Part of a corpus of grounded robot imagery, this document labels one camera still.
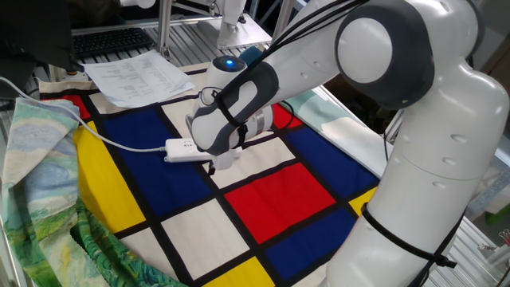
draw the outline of keyboard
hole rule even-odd
[[[152,40],[141,28],[127,28],[73,36],[73,44],[74,53],[78,58],[147,47],[152,44]]]

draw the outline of white base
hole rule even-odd
[[[246,23],[237,23],[235,29],[227,30],[227,24],[221,18],[200,21],[198,28],[206,35],[207,40],[216,45],[218,49],[231,49],[256,45],[271,41],[271,37],[248,15],[245,14]]]

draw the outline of green patterned cloth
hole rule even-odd
[[[79,112],[67,100],[52,102]],[[5,232],[25,272],[39,287],[185,287],[137,258],[81,202],[77,126],[62,108],[17,101],[2,204]]]

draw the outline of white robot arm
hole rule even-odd
[[[237,25],[237,20],[245,9],[246,0],[215,0],[211,5],[211,12],[223,16],[222,21],[232,26]]]
[[[187,118],[194,142],[228,155],[269,128],[271,104],[341,73],[380,106],[406,109],[367,210],[400,240],[434,254],[462,216],[508,115],[501,85],[465,62],[483,36],[477,13],[470,0],[312,0],[250,66],[235,57],[213,61],[212,88]],[[321,287],[408,286],[428,262],[360,216]]]

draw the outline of white power strip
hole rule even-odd
[[[196,161],[213,160],[213,155],[207,152],[198,151],[192,139],[172,139],[165,143],[168,163],[185,163]]]

